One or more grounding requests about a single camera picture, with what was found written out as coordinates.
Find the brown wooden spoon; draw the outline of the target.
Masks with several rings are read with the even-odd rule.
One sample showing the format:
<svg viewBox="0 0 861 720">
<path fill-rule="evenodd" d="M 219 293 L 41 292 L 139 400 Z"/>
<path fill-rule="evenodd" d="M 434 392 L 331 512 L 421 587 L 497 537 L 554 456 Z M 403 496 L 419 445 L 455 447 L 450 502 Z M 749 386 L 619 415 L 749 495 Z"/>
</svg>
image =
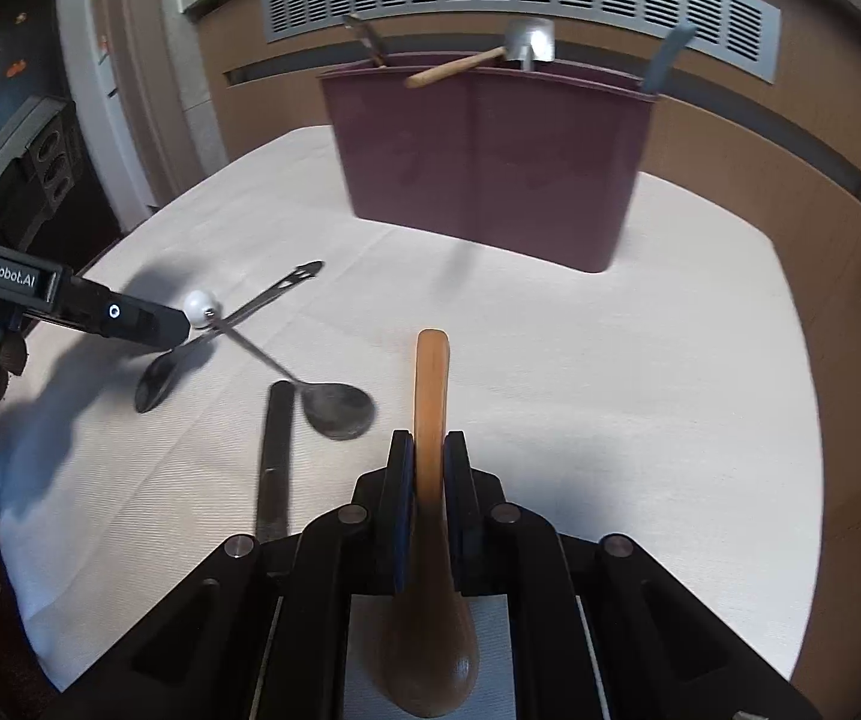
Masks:
<svg viewBox="0 0 861 720">
<path fill-rule="evenodd" d="M 459 709 L 476 686 L 479 645 L 466 600 L 455 589 L 445 520 L 443 444 L 450 371 L 445 332 L 417 335 L 414 367 L 416 510 L 406 585 L 394 598 L 382 648 L 389 699 L 419 718 Z"/>
</svg>

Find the white plastic spoon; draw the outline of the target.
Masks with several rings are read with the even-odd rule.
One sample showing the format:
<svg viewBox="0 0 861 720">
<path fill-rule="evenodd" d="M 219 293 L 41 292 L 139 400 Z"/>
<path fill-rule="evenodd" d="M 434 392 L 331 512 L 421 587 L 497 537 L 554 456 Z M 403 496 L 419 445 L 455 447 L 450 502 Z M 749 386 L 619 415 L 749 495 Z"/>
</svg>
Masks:
<svg viewBox="0 0 861 720">
<path fill-rule="evenodd" d="M 195 289 L 186 294 L 181 310 L 194 330 L 206 330 L 222 319 L 222 305 L 206 289 Z"/>
</svg>

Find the grey-blue plastic rice spoon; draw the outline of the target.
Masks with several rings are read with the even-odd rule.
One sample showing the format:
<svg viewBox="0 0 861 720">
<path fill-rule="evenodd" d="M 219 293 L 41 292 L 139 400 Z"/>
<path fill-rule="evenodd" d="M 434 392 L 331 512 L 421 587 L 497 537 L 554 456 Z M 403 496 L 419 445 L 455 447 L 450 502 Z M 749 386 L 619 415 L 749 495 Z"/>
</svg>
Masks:
<svg viewBox="0 0 861 720">
<path fill-rule="evenodd" d="M 698 27 L 692 23 L 681 23 L 663 37 L 656 54 L 650 59 L 643 73 L 640 83 L 640 91 L 643 94 L 656 94 L 663 88 L 677 56 L 694 39 L 697 31 Z"/>
</svg>

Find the steel spatula with black handle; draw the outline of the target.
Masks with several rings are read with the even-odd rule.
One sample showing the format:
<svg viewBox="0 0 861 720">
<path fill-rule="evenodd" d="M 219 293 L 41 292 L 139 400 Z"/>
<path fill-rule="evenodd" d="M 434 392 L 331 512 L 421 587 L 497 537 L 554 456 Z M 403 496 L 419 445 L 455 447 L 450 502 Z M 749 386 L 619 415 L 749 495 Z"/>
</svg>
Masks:
<svg viewBox="0 0 861 720">
<path fill-rule="evenodd" d="M 556 58 L 556 27 L 554 21 L 537 16 L 515 18 L 506 25 L 503 36 L 503 57 L 517 62 L 524 71 L 536 64 L 549 64 Z"/>
</svg>

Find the maroon plastic utensil holder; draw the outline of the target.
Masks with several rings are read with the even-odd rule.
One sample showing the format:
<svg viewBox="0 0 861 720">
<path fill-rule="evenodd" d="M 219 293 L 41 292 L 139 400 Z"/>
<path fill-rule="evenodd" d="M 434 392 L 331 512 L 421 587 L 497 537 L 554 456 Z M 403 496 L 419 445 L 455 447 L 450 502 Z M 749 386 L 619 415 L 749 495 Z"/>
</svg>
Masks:
<svg viewBox="0 0 861 720">
<path fill-rule="evenodd" d="M 320 78 L 355 215 L 602 273 L 614 260 L 655 96 L 634 75 L 495 62 L 421 89 L 411 52 Z"/>
</svg>

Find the black handled knife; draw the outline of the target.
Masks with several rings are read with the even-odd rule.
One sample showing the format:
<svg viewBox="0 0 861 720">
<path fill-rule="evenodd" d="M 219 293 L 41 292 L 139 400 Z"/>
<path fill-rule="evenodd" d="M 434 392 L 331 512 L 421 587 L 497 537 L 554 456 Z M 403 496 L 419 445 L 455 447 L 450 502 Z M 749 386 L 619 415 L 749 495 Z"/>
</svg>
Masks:
<svg viewBox="0 0 861 720">
<path fill-rule="evenodd" d="M 289 533 L 290 468 L 296 398 L 295 385 L 286 380 L 278 380 L 269 387 L 254 511 L 254 536 L 259 543 L 286 538 Z"/>
</svg>

